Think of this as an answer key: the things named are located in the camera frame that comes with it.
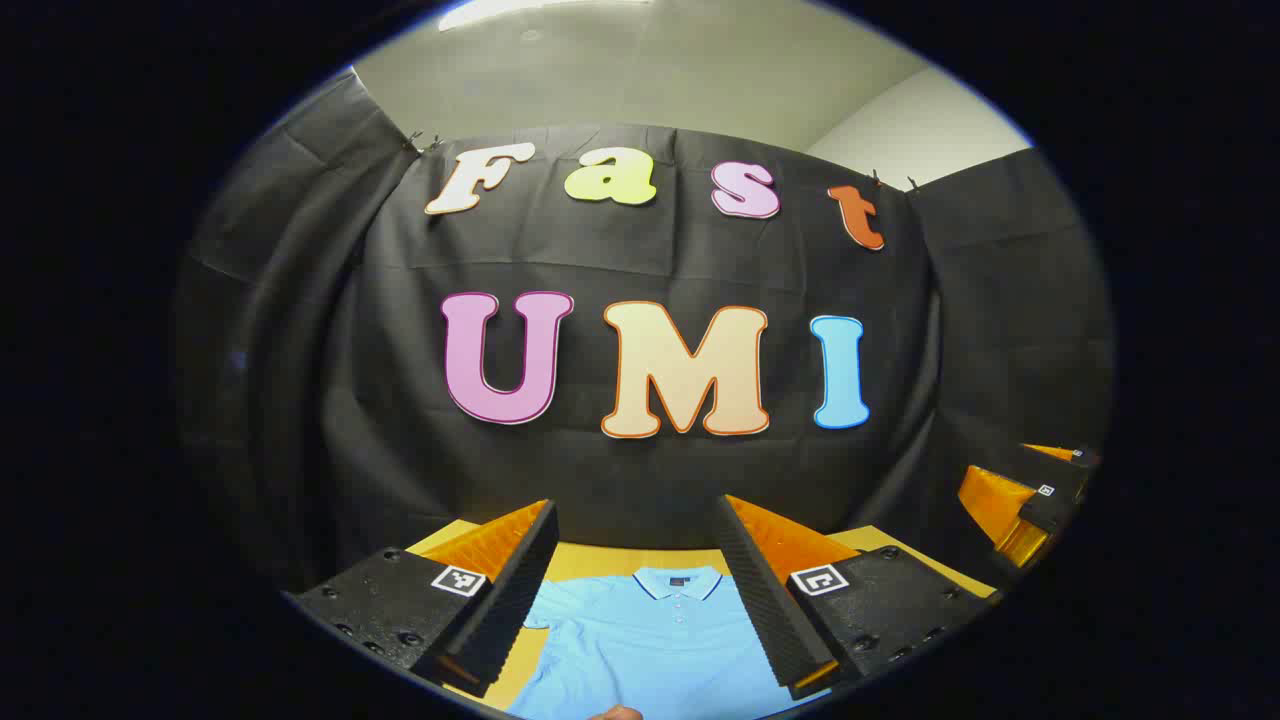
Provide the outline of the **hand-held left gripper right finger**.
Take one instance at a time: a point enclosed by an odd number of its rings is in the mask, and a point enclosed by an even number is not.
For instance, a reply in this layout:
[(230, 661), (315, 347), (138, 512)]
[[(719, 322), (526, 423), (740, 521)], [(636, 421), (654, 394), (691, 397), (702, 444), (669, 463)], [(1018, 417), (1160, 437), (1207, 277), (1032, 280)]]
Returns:
[(896, 544), (855, 550), (722, 495), (714, 534), (781, 687), (860, 685), (924, 655), (998, 601)]

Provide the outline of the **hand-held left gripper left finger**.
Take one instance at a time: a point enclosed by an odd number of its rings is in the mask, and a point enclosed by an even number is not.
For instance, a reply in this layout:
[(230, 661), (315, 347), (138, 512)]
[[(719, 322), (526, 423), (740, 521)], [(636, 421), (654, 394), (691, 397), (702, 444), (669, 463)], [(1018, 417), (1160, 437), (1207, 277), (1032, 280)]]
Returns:
[(366, 653), (483, 697), (558, 542), (558, 509), (544, 498), (422, 552), (378, 550), (291, 598)]

